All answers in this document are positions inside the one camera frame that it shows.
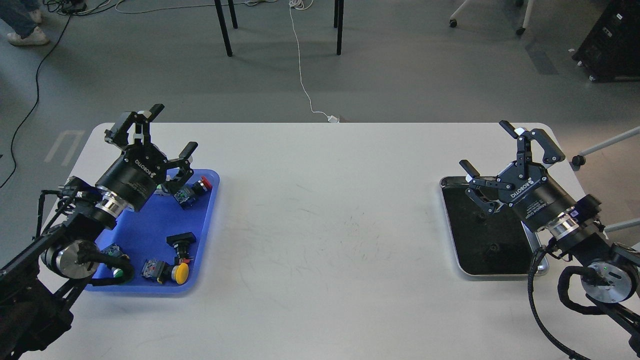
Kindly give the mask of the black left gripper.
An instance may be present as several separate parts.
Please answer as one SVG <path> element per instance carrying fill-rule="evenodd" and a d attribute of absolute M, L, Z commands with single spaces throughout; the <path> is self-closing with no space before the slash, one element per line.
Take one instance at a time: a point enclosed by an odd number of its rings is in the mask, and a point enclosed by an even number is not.
<path fill-rule="evenodd" d="M 144 207 L 156 187 L 166 179 L 167 170 L 178 169 L 176 175 L 164 183 L 169 193 L 180 191 L 194 174 L 190 158 L 198 148 L 196 141 L 188 142 L 178 158 L 170 160 L 151 142 L 150 123 L 164 108 L 163 104 L 154 104 L 148 111 L 124 112 L 119 121 L 104 132 L 104 141 L 122 153 L 99 178 L 96 187 L 117 194 L 135 212 Z"/>

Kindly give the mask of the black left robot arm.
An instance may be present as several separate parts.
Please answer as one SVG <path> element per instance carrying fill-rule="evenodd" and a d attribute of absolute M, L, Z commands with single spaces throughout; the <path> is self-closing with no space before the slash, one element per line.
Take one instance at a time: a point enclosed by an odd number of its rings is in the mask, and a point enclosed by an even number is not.
<path fill-rule="evenodd" d="M 42 351 L 70 330 L 71 306 L 87 285 L 121 285 L 134 276 L 130 260 L 103 253 L 96 239 L 112 230 L 121 213 L 144 207 L 158 186 L 178 192 L 194 171 L 190 141 L 177 158 L 168 159 L 151 141 L 151 122 L 163 111 L 124 112 L 105 131 L 105 142 L 121 150 L 119 158 L 94 186 L 70 177 L 52 194 L 60 224 L 37 225 L 29 246 L 1 269 L 1 358 L 17 360 Z"/>

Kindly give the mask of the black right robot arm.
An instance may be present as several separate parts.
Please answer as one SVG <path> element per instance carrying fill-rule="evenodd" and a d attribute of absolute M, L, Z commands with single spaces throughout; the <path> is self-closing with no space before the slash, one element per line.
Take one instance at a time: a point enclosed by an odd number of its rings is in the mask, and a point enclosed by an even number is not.
<path fill-rule="evenodd" d="M 534 277 L 546 255 L 576 259 L 578 266 L 563 269 L 558 277 L 560 302 L 582 315 L 606 315 L 629 333 L 629 346 L 639 352 L 639 315 L 623 306 L 639 286 L 639 253 L 622 243 L 607 244 L 599 219 L 601 202 L 586 194 L 574 200 L 547 169 L 565 160 L 565 154 L 542 129 L 515 128 L 509 121 L 500 126 L 517 143 L 515 160 L 498 175 L 483 177 L 463 159 L 467 173 L 467 196 L 487 215 L 509 208 L 532 232 L 547 230 L 551 239 L 533 251 L 527 272 L 530 309 L 541 332 L 572 360 L 585 356 L 557 340 L 542 323 L 534 302 Z"/>

